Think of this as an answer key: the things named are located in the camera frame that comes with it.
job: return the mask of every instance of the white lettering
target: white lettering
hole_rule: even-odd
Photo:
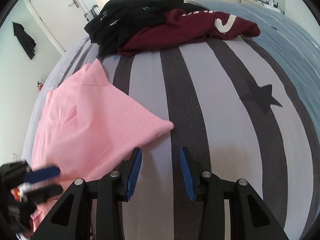
[[[229,19],[225,25],[222,24],[222,21],[220,19],[216,19],[214,21],[214,26],[217,28],[219,32],[227,33],[232,28],[235,20],[236,20],[236,16],[230,14]]]

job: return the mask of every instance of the star print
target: star print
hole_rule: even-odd
[[[272,85],[266,85],[259,87],[256,83],[247,80],[249,86],[249,93],[240,97],[242,101],[254,101],[258,104],[264,114],[268,114],[270,105],[280,106],[282,105],[272,97]]]

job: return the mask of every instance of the black jacket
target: black jacket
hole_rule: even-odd
[[[19,24],[13,22],[13,34],[17,37],[24,51],[27,53],[30,59],[32,59],[35,55],[35,46],[36,43],[25,31],[24,27]]]

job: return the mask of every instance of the white door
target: white door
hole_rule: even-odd
[[[77,0],[29,1],[64,50],[88,35],[84,30],[88,23],[84,17],[86,12]]]

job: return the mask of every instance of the grey stripe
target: grey stripe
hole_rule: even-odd
[[[106,57],[102,62],[102,67],[104,69],[104,72],[106,73],[107,78],[109,79],[109,82],[113,83],[113,77],[116,72],[117,65],[119,64],[120,56],[109,56]]]
[[[202,202],[187,196],[179,161],[179,150],[188,147],[192,157],[211,171],[209,145],[202,111],[189,71],[179,48],[160,51],[171,131],[174,239],[198,237]]]
[[[133,59],[134,57],[127,58],[126,56],[121,56],[112,82],[116,88],[120,89],[127,95],[129,95],[130,75]]]
[[[129,96],[163,120],[169,119],[159,52],[137,54]],[[123,203],[127,240],[173,239],[173,182],[170,133],[142,147],[134,196]]]
[[[284,85],[284,89],[288,97],[290,98],[292,104],[297,110],[297,113],[302,121],[305,133],[308,138],[313,165],[313,194],[307,222],[301,235],[301,237],[303,237],[307,233],[307,231],[309,230],[313,221],[316,218],[316,213],[320,202],[320,145],[316,134],[316,129],[313,125],[313,122],[305,105],[302,103],[301,99],[298,96],[295,86],[292,84],[291,80],[284,72],[282,67],[264,48],[260,47],[254,40],[245,37],[242,37],[242,39],[251,48],[253,48],[272,67],[274,72],[277,74],[282,84]]]
[[[225,42],[211,39],[207,43],[228,74],[239,97],[247,94],[247,80],[256,82],[241,60]],[[288,203],[288,172],[282,135],[272,110],[265,115],[255,102],[243,101],[243,104],[260,146],[263,200],[284,228]]]
[[[92,46],[93,46],[93,43],[90,44],[90,46],[85,50],[84,54],[82,54],[78,64],[76,65],[76,67],[73,71],[73,74],[76,73],[78,70],[80,70],[80,68],[82,68],[82,66],[84,65],[84,60],[87,57],[89,50],[92,48]]]
[[[64,75],[63,75],[62,79],[60,80],[60,82],[59,82],[59,84],[58,84],[57,87],[59,87],[59,86],[62,84],[62,82],[65,80],[65,78],[66,78],[66,76],[68,75],[71,67],[73,66],[73,64],[75,63],[75,61],[77,60],[77,58],[79,57],[79,55],[80,55],[83,47],[86,45],[86,43],[87,43],[88,40],[90,40],[90,37],[88,37],[88,38],[84,41],[83,45],[80,47],[80,49],[77,51],[77,53],[75,54],[75,56],[74,56],[73,59],[71,60],[71,62],[70,62],[70,64],[69,64],[66,72],[64,73]]]

